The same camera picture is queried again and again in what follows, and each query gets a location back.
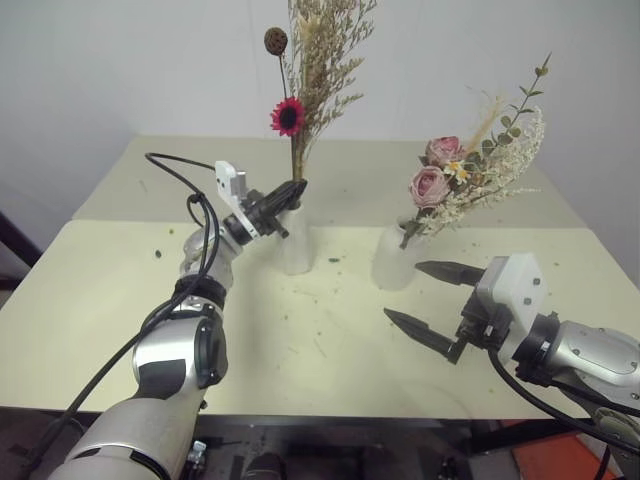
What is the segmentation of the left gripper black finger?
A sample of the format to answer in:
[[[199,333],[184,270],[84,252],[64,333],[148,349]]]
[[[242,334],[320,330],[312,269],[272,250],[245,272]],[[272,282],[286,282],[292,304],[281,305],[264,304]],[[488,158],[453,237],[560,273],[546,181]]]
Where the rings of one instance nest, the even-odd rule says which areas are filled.
[[[285,210],[296,209],[304,190],[304,187],[278,187],[272,199],[273,213],[280,214]]]
[[[264,196],[265,202],[298,202],[307,187],[306,180],[287,180]]]

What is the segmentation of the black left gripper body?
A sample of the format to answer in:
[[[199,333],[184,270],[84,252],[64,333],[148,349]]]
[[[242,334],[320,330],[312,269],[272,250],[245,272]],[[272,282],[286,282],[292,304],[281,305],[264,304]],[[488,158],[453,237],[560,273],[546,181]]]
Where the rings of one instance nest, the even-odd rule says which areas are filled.
[[[270,236],[277,233],[281,238],[287,238],[289,231],[278,220],[289,204],[284,193],[276,191],[264,195],[259,191],[249,191],[243,202],[244,213],[260,236]]]

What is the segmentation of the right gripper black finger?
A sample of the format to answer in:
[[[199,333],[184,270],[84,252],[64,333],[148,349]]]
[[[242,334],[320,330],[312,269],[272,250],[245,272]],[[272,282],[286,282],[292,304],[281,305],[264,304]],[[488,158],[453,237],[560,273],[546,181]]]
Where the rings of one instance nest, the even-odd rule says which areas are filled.
[[[405,335],[419,344],[442,355],[449,363],[456,364],[466,347],[466,342],[452,340],[411,315],[384,308],[383,312]]]
[[[432,278],[457,286],[475,286],[485,273],[482,268],[451,261],[422,261],[416,263],[414,268]]]

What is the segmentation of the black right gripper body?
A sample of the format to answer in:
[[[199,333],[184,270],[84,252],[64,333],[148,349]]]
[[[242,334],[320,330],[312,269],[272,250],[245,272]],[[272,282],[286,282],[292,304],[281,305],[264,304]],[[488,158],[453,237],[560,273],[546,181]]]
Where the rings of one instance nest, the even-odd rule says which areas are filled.
[[[457,337],[484,350],[500,350],[510,331],[511,312],[502,304],[487,309],[472,294],[461,312]]]

